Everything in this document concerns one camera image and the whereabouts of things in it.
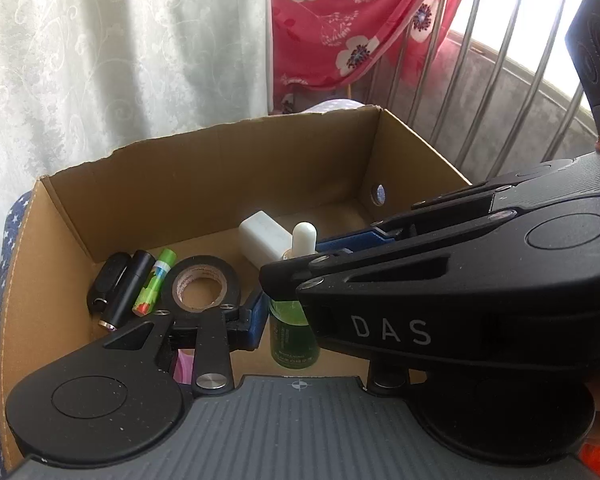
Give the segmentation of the metal window railing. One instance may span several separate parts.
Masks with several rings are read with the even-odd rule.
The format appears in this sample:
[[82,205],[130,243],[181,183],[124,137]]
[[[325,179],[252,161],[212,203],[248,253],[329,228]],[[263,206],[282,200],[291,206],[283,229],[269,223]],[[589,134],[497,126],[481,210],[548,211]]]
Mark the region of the metal window railing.
[[423,80],[395,80],[383,58],[353,95],[388,105],[471,181],[593,151],[566,44],[581,2],[462,0]]

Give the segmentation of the red floral cloth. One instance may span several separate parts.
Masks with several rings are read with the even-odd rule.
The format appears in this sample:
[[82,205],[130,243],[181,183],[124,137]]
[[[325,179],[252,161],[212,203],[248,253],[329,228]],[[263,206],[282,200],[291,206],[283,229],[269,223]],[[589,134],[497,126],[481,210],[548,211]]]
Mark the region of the red floral cloth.
[[350,86],[383,57],[418,81],[462,0],[271,0],[274,105],[291,109],[298,90]]

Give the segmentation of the black tube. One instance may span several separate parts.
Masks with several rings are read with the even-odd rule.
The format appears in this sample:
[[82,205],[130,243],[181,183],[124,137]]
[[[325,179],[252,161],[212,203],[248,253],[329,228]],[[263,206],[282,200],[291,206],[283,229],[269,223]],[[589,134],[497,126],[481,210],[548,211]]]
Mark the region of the black tube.
[[150,252],[140,249],[134,252],[100,317],[100,326],[113,332],[129,321],[134,302],[154,263],[155,258]]

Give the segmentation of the black electrical tape roll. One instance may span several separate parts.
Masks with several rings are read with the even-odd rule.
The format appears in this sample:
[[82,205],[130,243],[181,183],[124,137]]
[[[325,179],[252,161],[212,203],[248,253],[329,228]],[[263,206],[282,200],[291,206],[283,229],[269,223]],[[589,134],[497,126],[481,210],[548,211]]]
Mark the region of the black electrical tape roll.
[[214,307],[234,309],[242,289],[234,268],[215,256],[189,257],[177,263],[164,281],[159,306],[179,316]]

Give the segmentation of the white power adapter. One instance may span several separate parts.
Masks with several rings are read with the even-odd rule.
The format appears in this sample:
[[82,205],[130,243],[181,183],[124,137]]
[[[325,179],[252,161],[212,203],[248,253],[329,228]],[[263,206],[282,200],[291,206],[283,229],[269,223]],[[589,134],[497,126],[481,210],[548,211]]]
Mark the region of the white power adapter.
[[291,234],[263,210],[238,226],[239,246],[245,258],[257,269],[280,261],[291,248]]

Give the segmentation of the pink plastic cup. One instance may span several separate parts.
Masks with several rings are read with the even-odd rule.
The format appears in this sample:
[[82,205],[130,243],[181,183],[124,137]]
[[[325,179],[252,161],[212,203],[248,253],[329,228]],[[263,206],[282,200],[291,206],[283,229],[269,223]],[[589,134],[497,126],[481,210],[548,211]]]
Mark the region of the pink plastic cup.
[[190,385],[193,377],[195,351],[193,349],[181,349],[175,361],[173,378],[183,385]]

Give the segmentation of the white embossed curtain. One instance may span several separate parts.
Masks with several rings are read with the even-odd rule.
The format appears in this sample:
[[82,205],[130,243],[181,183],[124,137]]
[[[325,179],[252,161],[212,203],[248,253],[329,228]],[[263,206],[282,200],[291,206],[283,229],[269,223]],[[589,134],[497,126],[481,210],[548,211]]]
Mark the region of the white embossed curtain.
[[270,0],[0,0],[0,293],[37,178],[271,105]]

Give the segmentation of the green lip balm stick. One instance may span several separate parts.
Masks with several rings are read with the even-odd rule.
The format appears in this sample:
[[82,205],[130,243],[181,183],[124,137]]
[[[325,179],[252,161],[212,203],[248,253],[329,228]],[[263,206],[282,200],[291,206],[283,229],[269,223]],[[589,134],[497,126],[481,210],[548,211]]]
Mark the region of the green lip balm stick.
[[178,256],[172,249],[163,248],[133,304],[133,314],[136,316],[145,316],[154,310],[162,284],[171,271],[172,266],[174,266],[176,258]]

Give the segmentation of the green glass dropper bottle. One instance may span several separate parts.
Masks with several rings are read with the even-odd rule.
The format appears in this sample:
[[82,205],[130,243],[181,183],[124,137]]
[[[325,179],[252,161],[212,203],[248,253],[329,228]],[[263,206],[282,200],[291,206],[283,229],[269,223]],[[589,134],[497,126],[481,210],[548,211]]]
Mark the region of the green glass dropper bottle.
[[[291,246],[284,259],[310,256],[316,253],[317,230],[310,222],[300,222],[291,233]],[[313,365],[320,356],[312,328],[299,301],[271,301],[271,354],[274,361],[290,370],[302,370]]]

